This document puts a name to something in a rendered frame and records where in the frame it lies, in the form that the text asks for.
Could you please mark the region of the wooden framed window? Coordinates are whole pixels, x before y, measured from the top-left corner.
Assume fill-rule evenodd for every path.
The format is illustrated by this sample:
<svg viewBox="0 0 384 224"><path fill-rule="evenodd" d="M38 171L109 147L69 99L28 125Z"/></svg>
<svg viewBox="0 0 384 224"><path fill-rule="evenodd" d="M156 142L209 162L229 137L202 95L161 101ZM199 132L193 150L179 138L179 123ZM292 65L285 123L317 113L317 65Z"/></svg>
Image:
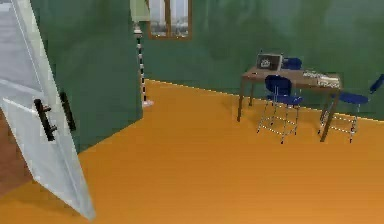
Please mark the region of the wooden framed window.
<svg viewBox="0 0 384 224"><path fill-rule="evenodd" d="M192 0L145 0L148 9L148 36L153 40L192 38Z"/></svg>

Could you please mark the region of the grey patterned flat object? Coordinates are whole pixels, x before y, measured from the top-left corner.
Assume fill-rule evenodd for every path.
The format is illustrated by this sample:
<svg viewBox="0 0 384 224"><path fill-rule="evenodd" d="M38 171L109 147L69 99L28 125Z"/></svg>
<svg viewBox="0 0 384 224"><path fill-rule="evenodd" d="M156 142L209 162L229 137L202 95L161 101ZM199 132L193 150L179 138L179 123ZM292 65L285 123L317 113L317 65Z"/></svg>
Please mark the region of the grey patterned flat object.
<svg viewBox="0 0 384 224"><path fill-rule="evenodd" d="M339 88L340 81L336 77L330 77L323 73L318 73L316 71L306 70L303 73L304 77L315 78L317 84L323 87Z"/></svg>

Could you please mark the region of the white room door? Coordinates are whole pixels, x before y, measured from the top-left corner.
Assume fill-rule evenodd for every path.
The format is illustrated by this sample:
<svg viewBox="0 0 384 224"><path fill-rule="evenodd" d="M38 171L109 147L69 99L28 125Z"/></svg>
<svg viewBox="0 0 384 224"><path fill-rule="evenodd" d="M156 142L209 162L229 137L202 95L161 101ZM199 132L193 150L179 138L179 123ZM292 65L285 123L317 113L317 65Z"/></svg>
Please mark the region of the white room door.
<svg viewBox="0 0 384 224"><path fill-rule="evenodd" d="M41 99L54 141L34 105ZM0 0L0 108L33 179L83 217L96 213L31 0Z"/></svg>

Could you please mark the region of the black and white floor lamp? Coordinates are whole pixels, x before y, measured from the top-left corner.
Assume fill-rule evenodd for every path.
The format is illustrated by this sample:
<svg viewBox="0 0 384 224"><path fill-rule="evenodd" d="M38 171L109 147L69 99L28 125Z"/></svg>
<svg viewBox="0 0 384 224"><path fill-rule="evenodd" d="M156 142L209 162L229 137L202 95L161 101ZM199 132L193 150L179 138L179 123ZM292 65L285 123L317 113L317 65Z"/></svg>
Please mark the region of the black and white floor lamp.
<svg viewBox="0 0 384 224"><path fill-rule="evenodd" d="M143 31L141 29L141 22L148 22L150 20L149 7L146 3L146 0L130 0L130 11L131 18L133 22L133 34L136 39L136 49L137 49L137 59L139 66L139 76L140 76L140 86L141 86L141 96L142 96L142 107L149 107L154 104L153 101L147 98L146 94L146 84L145 84L145 70L144 70L144 60L143 60L143 45L142 37Z"/></svg>

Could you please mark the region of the brown wooden table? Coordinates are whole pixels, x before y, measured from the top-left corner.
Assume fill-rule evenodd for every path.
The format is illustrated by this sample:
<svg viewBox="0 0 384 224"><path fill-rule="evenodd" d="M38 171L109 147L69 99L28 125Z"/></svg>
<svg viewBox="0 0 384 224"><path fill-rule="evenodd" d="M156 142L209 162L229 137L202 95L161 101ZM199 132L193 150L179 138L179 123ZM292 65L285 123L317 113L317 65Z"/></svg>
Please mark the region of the brown wooden table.
<svg viewBox="0 0 384 224"><path fill-rule="evenodd" d="M311 89L324 93L326 98L326 103L322 109L322 115L328 113L327 119L322 130L320 141L324 142L327 138L328 131L331 127L331 122L333 120L333 115L335 114L336 107L339 102L341 91L343 90L341 79L338 74L330 74L331 79L336 79L338 85L335 86L324 86L321 85L317 78L304 76L303 70L279 70L279 71L270 71L258 69L257 67L251 67L248 71L243 73L240 77L240 90L239 90L239 103L237 109L237 121L241 120L242 115L242 102L244 99L245 86L250 83L251 89L254 89L256 83L261 83L265 80L268 75L280 75L286 77L292 81L292 85L298 89Z"/></svg>

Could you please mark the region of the grey laptop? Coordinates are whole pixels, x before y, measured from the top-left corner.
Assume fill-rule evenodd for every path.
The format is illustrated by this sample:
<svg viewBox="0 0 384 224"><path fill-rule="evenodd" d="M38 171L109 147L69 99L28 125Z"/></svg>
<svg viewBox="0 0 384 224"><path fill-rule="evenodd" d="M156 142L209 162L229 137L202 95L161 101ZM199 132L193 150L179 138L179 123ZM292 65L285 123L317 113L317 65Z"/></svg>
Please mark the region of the grey laptop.
<svg viewBox="0 0 384 224"><path fill-rule="evenodd" d="M256 67L258 69L278 71L281 69L283 56L281 54L260 53L257 55Z"/></svg>

